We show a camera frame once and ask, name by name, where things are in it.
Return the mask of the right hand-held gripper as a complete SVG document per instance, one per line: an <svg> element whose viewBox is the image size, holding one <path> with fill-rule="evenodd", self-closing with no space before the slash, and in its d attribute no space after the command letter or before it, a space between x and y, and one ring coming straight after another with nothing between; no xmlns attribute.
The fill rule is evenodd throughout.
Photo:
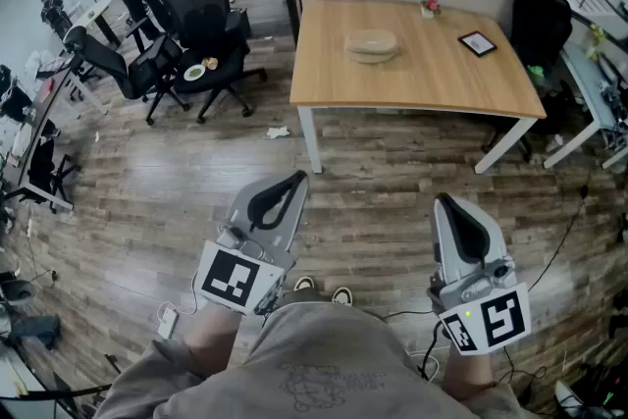
<svg viewBox="0 0 628 419"><path fill-rule="evenodd" d="M529 336L528 287L504 257L497 221L475 203L441 193L433 223L441 271L431 278L429 295L458 352L490 354ZM474 268L481 269L460 280L460 269Z"/></svg>

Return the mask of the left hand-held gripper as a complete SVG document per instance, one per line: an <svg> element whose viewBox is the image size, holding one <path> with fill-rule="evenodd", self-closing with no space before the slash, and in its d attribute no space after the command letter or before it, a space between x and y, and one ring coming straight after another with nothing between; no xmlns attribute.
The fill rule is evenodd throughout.
<svg viewBox="0 0 628 419"><path fill-rule="evenodd" d="M301 170L246 185L215 240L205 242L194 290L243 315L263 315L278 299L295 258L289 249L308 193Z"/></svg>

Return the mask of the woven basket bowl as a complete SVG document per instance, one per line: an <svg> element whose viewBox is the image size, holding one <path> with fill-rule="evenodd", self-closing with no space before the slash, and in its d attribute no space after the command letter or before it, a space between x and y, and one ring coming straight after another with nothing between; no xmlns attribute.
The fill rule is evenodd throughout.
<svg viewBox="0 0 628 419"><path fill-rule="evenodd" d="M346 50L345 55L349 60L356 63L376 65L392 60L396 57L397 52L393 51L389 53L364 53Z"/></svg>

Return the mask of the woven basket lid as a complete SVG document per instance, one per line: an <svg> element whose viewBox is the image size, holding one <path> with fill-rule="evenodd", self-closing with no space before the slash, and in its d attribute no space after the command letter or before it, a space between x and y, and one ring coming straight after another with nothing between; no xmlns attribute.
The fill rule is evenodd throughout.
<svg viewBox="0 0 628 419"><path fill-rule="evenodd" d="M348 33L344 49L355 54L388 55L398 48L396 36L384 29L360 29Z"/></svg>

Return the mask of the person's left forearm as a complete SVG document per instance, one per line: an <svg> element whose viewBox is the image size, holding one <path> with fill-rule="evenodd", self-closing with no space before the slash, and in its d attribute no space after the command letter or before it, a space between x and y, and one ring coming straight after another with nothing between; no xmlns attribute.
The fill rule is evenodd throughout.
<svg viewBox="0 0 628 419"><path fill-rule="evenodd" d="M240 313L212 302L199 311L183 340L203 377L228 368L241 319Z"/></svg>

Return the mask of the person's right forearm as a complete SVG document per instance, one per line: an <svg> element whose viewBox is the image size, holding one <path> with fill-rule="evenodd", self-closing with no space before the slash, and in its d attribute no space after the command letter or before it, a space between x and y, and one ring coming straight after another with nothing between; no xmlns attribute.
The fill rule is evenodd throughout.
<svg viewBox="0 0 628 419"><path fill-rule="evenodd" d="M462 355L453 345L450 348L442 389L458 401L467 400L496 384L491 357Z"/></svg>

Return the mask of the person's dark trousers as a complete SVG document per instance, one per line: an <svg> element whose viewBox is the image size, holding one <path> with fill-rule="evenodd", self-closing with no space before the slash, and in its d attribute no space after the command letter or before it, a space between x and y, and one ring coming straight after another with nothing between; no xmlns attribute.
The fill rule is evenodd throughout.
<svg viewBox="0 0 628 419"><path fill-rule="evenodd" d="M301 290L301 291L288 291L285 293L276 303L278 308L288 306L293 303L300 302L331 302L331 297L326 297L318 290Z"/></svg>

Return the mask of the white power adapter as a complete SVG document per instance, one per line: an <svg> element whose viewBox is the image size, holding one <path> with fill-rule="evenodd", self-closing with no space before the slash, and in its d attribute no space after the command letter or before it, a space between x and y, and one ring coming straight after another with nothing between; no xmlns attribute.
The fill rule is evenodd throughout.
<svg viewBox="0 0 628 419"><path fill-rule="evenodd" d="M163 313L160 314L158 318L159 327L157 333L162 339L167 340L173 334L179 318L179 313L171 307L165 307Z"/></svg>

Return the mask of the person's beige shirt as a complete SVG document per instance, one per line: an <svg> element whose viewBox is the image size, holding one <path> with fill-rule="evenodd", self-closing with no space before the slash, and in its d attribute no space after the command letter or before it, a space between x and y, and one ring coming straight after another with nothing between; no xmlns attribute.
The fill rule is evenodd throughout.
<svg viewBox="0 0 628 419"><path fill-rule="evenodd" d="M95 419L536 419L498 383L458 401L424 380L383 321L328 302L279 308L238 366L203 377L182 341L156 340Z"/></svg>

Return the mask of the wooden desk with white legs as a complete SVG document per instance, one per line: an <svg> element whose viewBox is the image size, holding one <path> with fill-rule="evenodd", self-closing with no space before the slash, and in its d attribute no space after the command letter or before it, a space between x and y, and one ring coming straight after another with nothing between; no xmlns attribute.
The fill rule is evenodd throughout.
<svg viewBox="0 0 628 419"><path fill-rule="evenodd" d="M348 33L381 28L400 51L376 65L353 62ZM457 38L478 30L497 50L476 57ZM515 124L476 164L485 173L546 111L497 22L455 9L428 20L419 5L376 0L308 0L301 16L290 104L298 112L311 170L323 171L313 112L384 108L492 115Z"/></svg>

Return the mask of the black mesh office chair with headrest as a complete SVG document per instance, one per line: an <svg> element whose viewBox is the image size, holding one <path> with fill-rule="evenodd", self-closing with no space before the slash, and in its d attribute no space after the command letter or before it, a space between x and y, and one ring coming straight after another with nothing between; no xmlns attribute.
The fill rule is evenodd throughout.
<svg viewBox="0 0 628 419"><path fill-rule="evenodd" d="M252 109L235 90L235 84L249 77L267 79L263 68L246 70L244 62L250 53L247 39L239 32L227 32L227 15L233 10L230 0L161 0L170 14L179 36L183 56L174 81L177 94L207 94L196 122L205 122L204 115L221 92L226 91L241 106L241 114L247 118ZM202 64L204 58L217 58L216 70L206 69L196 81L185 81L183 73L193 65Z"/></svg>

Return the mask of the small black office chair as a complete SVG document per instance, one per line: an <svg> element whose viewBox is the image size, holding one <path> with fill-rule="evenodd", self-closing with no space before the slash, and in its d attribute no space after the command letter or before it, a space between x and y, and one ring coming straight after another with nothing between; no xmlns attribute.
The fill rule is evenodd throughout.
<svg viewBox="0 0 628 419"><path fill-rule="evenodd" d="M53 133L46 134L34 148L28 170L28 181L38 189L69 203L70 199L64 189L64 180L70 174L80 172L81 166L68 154L64 154L58 164L54 163L55 134L58 132L54 130Z"/></svg>

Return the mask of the yellow flowers in pot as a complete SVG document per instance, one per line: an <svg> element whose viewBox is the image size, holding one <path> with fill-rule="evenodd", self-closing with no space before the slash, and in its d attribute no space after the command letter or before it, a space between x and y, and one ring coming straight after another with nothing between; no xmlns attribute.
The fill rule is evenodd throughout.
<svg viewBox="0 0 628 419"><path fill-rule="evenodd" d="M589 31L584 39L585 56L596 63L599 59L599 48L606 38L606 33L601 26L589 25Z"/></svg>

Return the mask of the dark desk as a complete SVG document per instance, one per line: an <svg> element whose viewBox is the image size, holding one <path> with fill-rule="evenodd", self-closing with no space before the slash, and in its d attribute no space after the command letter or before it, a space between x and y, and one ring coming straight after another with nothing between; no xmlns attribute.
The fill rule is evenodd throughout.
<svg viewBox="0 0 628 419"><path fill-rule="evenodd" d="M9 189L9 192L5 194L7 200L20 196L22 201L26 199L35 203L48 201L53 213L56 213L58 208L64 208L68 211L74 208L71 201L66 203L59 197L38 189L28 181L28 170L30 169L34 148L39 140L44 137L44 128L49 120L52 107L61 98L61 92L66 87L70 76L71 71L64 70L51 77L43 84L38 97L33 100L32 107L26 111L24 127L28 132L28 142L26 143L24 153L19 157L15 157L10 153L9 160L2 169L1 180Z"/></svg>

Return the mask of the white round table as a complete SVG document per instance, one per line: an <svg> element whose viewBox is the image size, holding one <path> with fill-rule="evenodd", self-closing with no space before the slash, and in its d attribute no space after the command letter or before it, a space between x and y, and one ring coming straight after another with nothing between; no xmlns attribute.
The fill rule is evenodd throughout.
<svg viewBox="0 0 628 419"><path fill-rule="evenodd" d="M78 26L88 28L91 25L96 25L106 37L108 46L111 49L118 49L121 45L121 41L103 17L105 11L110 7L113 1L114 0L97 1L73 23L72 28Z"/></svg>

